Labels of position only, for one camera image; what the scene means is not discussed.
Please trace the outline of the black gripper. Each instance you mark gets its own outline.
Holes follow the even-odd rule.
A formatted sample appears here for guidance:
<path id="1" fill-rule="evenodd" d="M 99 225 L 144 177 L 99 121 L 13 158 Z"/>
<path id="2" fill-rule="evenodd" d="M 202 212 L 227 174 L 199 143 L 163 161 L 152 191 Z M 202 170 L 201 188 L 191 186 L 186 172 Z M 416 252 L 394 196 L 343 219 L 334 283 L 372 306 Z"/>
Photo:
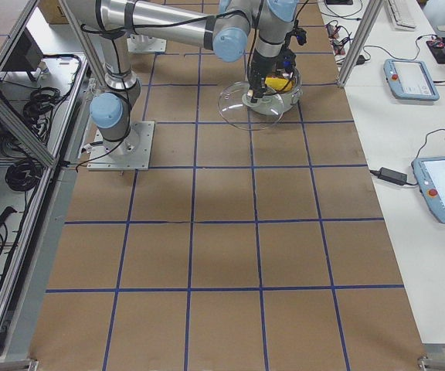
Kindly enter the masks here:
<path id="1" fill-rule="evenodd" d="M 293 73 L 296 66 L 296 55 L 289 48 L 283 48 L 278 56 L 278 71 L 281 73 Z"/>
<path id="2" fill-rule="evenodd" d="M 250 102 L 256 103 L 264 95 L 264 80 L 272 72 L 277 56 L 263 56 L 257 50 L 253 52 L 248 73 L 250 83 Z"/>

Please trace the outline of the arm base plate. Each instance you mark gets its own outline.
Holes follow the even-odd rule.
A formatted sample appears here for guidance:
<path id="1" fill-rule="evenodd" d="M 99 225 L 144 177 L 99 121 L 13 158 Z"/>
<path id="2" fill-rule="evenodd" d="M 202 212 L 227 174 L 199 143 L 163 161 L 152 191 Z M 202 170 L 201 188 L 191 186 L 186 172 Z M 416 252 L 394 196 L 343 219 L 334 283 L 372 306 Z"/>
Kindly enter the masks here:
<path id="1" fill-rule="evenodd" d="M 90 171 L 148 170 L 154 131 L 154 121 L 134 121 L 130 134 L 110 154 L 108 152 L 116 146 L 112 142 L 93 146 L 87 168 Z"/>
<path id="2" fill-rule="evenodd" d="M 133 54 L 164 53 L 166 46 L 165 39 L 151 36 L 132 34 L 127 38 L 128 51 Z"/>

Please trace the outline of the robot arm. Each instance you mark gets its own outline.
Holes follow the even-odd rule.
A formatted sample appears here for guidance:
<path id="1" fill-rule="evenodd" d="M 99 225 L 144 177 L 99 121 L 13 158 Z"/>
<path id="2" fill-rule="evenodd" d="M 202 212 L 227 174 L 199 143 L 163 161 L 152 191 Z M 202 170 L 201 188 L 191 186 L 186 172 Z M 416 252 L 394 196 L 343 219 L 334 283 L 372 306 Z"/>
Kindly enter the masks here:
<path id="1" fill-rule="evenodd" d="M 277 123 L 284 102 L 266 78 L 277 65 L 296 5 L 285 1 L 221 1 L 218 13 L 204 14 L 150 1 L 63 1 L 63 11 L 83 38 L 96 36 L 103 54 L 105 91 L 90 104 L 90 117 L 102 136 L 104 154 L 127 160 L 149 151 L 146 124 L 131 120 L 141 92 L 132 70 L 133 53 L 164 52 L 167 42 L 212 51 L 226 63 L 251 52 L 246 76 L 226 88 L 219 112 L 230 123 L 248 114 L 261 128 Z"/>
<path id="2" fill-rule="evenodd" d="M 296 7 L 296 1 L 221 1 L 220 12 L 234 13 L 216 20 L 212 50 L 223 61 L 235 62 L 246 51 L 250 30 L 256 29 L 254 69 L 269 73 L 293 27 Z"/>

